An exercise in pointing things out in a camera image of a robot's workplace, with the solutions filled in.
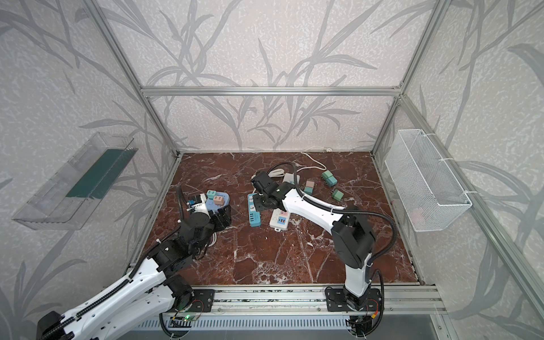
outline floor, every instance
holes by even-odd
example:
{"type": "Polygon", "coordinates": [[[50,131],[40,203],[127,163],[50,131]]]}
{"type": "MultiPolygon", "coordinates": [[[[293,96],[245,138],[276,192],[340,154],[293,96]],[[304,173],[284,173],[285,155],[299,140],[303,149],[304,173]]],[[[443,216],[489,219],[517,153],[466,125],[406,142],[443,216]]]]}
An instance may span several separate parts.
{"type": "MultiPolygon", "coordinates": [[[[301,173],[301,186],[315,181],[313,196],[337,205],[355,204],[363,210],[392,216],[385,193],[368,152],[313,152],[337,178],[334,186],[344,193],[339,204],[331,188],[321,179],[322,170],[301,173]]],[[[291,215],[287,231],[276,232],[268,226],[271,211],[261,213],[261,226],[251,227],[247,194],[253,191],[251,176],[285,160],[315,165],[301,153],[185,153],[172,186],[146,243],[166,236],[176,226],[178,208],[174,185],[181,184],[186,197],[207,190],[223,191],[230,196],[232,227],[218,233],[216,244],[206,256],[181,270],[191,285],[246,285],[270,283],[343,283],[344,264],[335,253],[331,236],[316,224],[291,215]]],[[[391,229],[381,219],[370,218],[376,234],[374,249],[382,249],[391,229]]],[[[378,258],[386,282],[417,282],[416,275],[399,238],[393,249],[378,258]]]]}

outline red wire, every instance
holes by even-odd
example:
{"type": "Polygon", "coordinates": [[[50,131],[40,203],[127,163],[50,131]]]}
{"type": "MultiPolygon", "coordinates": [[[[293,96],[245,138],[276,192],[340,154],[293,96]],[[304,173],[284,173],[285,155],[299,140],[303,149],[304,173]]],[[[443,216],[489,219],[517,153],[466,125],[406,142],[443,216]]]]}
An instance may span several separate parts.
{"type": "Polygon", "coordinates": [[[380,309],[378,308],[378,307],[379,307],[378,302],[377,302],[376,300],[374,300],[374,299],[369,299],[369,300],[372,300],[372,301],[374,301],[374,302],[376,303],[376,312],[374,312],[374,314],[377,314],[378,311],[380,310],[380,309]]]}
{"type": "Polygon", "coordinates": [[[202,301],[200,301],[200,300],[194,300],[193,303],[195,303],[195,302],[197,302],[197,301],[200,302],[200,303],[202,304],[202,310],[200,311],[200,314],[199,314],[199,318],[200,318],[200,316],[202,315],[202,312],[204,311],[204,302],[202,302],[202,301]]]}

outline white power strip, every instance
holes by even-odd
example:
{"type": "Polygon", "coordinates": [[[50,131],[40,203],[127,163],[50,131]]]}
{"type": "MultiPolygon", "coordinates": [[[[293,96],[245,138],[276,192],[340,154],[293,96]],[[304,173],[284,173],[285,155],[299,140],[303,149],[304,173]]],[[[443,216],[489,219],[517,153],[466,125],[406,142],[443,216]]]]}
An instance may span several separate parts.
{"type": "Polygon", "coordinates": [[[281,209],[274,209],[272,217],[270,218],[270,227],[276,231],[285,231],[289,225],[289,217],[291,213],[282,211],[281,209]]]}
{"type": "MultiPolygon", "coordinates": [[[[284,182],[289,182],[291,184],[294,183],[294,176],[293,174],[285,174],[283,177],[284,182]]],[[[296,176],[296,181],[298,182],[300,180],[300,175],[296,176]]],[[[289,218],[291,217],[291,213],[282,211],[281,209],[274,209],[272,212],[272,217],[270,218],[269,226],[274,228],[275,231],[285,231],[287,230],[287,226],[289,225],[289,218]]]]}

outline transparent acrylic shelf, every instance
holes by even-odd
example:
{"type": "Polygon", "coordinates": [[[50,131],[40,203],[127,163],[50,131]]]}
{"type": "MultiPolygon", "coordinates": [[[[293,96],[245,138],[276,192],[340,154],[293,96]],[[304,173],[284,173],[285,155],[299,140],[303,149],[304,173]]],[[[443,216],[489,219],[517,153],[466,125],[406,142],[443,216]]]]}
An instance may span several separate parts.
{"type": "Polygon", "coordinates": [[[415,231],[444,230],[472,206],[447,161],[422,130],[397,131],[385,164],[415,231]]]}
{"type": "Polygon", "coordinates": [[[13,219],[35,230],[79,230],[137,149],[134,138],[95,133],[13,219]]]}

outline black cable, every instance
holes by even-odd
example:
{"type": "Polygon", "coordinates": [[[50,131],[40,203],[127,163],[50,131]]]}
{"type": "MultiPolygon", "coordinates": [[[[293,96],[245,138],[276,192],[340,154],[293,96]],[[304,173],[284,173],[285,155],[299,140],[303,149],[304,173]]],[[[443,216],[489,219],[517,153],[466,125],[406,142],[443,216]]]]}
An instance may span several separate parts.
{"type": "Polygon", "coordinates": [[[267,174],[269,174],[272,170],[276,169],[278,166],[280,165],[285,165],[285,164],[288,164],[290,165],[292,168],[293,168],[293,181],[294,181],[294,185],[295,185],[295,190],[296,192],[299,194],[299,196],[306,202],[310,203],[311,205],[317,207],[317,208],[320,208],[320,209],[323,209],[325,211],[328,211],[330,213],[333,213],[333,214],[343,214],[343,215],[348,215],[348,214],[361,214],[361,215],[369,215],[369,216],[376,216],[376,217],[379,217],[381,219],[384,219],[386,220],[390,227],[391,227],[391,230],[392,230],[392,235],[391,235],[391,239],[389,240],[389,243],[383,248],[381,249],[380,251],[378,251],[377,253],[375,253],[367,262],[367,265],[370,267],[372,265],[372,263],[374,263],[374,261],[382,256],[383,254],[387,253],[388,251],[391,250],[391,248],[393,248],[393,246],[395,245],[395,242],[397,241],[397,237],[398,237],[398,231],[397,231],[397,227],[395,225],[395,222],[387,215],[382,215],[380,213],[375,213],[375,212],[371,212],[371,211],[361,211],[361,210],[347,210],[347,209],[331,209],[330,207],[327,207],[327,206],[324,206],[318,202],[315,202],[311,199],[308,198],[307,195],[305,195],[299,188],[299,184],[298,184],[298,180],[296,178],[296,164],[294,164],[293,162],[281,162],[281,163],[278,163],[274,166],[272,166],[270,168],[270,170],[268,170],[267,174]]]}
{"type": "Polygon", "coordinates": [[[374,332],[376,330],[376,328],[378,328],[378,325],[380,324],[381,322],[381,318],[384,316],[384,309],[385,309],[385,287],[384,287],[384,277],[381,276],[381,271],[380,269],[376,269],[374,271],[374,273],[372,274],[372,277],[371,277],[371,280],[372,278],[374,277],[374,275],[376,275],[376,273],[378,274],[378,277],[380,278],[380,290],[381,290],[381,303],[380,303],[380,315],[378,315],[378,319],[376,321],[376,323],[374,324],[374,326],[372,326],[372,328],[368,331],[368,333],[366,333],[365,335],[369,335],[370,333],[374,332]]]}
{"type": "Polygon", "coordinates": [[[180,210],[180,221],[183,221],[184,219],[184,216],[183,216],[183,206],[181,204],[182,200],[183,202],[186,202],[185,200],[185,196],[183,195],[183,191],[181,190],[181,185],[178,184],[176,186],[176,196],[177,196],[177,206],[180,210]]]}
{"type": "MultiPolygon", "coordinates": [[[[177,228],[175,228],[173,231],[171,231],[168,235],[166,235],[165,237],[163,237],[160,242],[164,242],[166,241],[167,239],[169,239],[170,237],[172,237],[172,235],[174,235],[176,232],[178,232],[180,230],[180,227],[178,226],[177,228]]],[[[106,295],[104,295],[103,297],[101,297],[100,299],[96,300],[95,302],[93,302],[92,304],[90,304],[89,306],[85,307],[84,309],[82,309],[81,311],[79,311],[77,314],[76,314],[76,317],[79,319],[81,316],[87,314],[90,310],[92,310],[93,308],[95,308],[96,306],[100,305],[101,303],[103,303],[104,301],[106,301],[107,299],[109,299],[112,295],[114,295],[115,293],[117,293],[121,288],[123,288],[124,286],[126,286],[127,284],[130,283],[131,279],[134,278],[134,276],[136,275],[136,273],[138,272],[138,269],[140,268],[141,264],[144,262],[144,260],[147,258],[147,256],[149,255],[149,253],[155,249],[156,247],[158,247],[160,243],[157,243],[156,245],[154,245],[152,248],[150,248],[147,252],[145,252],[141,257],[140,259],[136,262],[136,265],[134,265],[134,268],[132,269],[132,272],[130,274],[128,274],[128,277],[130,278],[129,279],[126,279],[124,281],[122,281],[121,283],[119,283],[115,288],[113,288],[111,291],[109,291],[106,295]]],[[[66,319],[64,322],[62,322],[60,325],[58,325],[57,327],[51,329],[49,332],[45,333],[41,338],[40,340],[46,340],[48,339],[49,337],[51,337],[55,332],[57,332],[58,330],[60,330],[61,328],[64,328],[65,326],[69,325],[70,323],[72,323],[73,321],[75,321],[76,319],[74,317],[70,317],[68,319],[66,319]]]]}
{"type": "Polygon", "coordinates": [[[196,261],[200,261],[201,259],[203,259],[206,256],[206,253],[208,252],[209,244],[210,244],[210,239],[208,240],[208,242],[206,243],[206,246],[204,247],[204,252],[203,252],[202,256],[201,257],[196,257],[195,256],[196,261]]]}
{"type": "Polygon", "coordinates": [[[183,337],[183,335],[187,334],[188,331],[184,331],[185,334],[183,334],[182,336],[178,336],[178,335],[175,335],[174,333],[170,332],[166,326],[164,325],[164,319],[163,319],[163,314],[160,313],[159,314],[159,323],[160,323],[160,328],[163,330],[163,332],[168,335],[171,339],[180,339],[181,337],[183,337]]]}

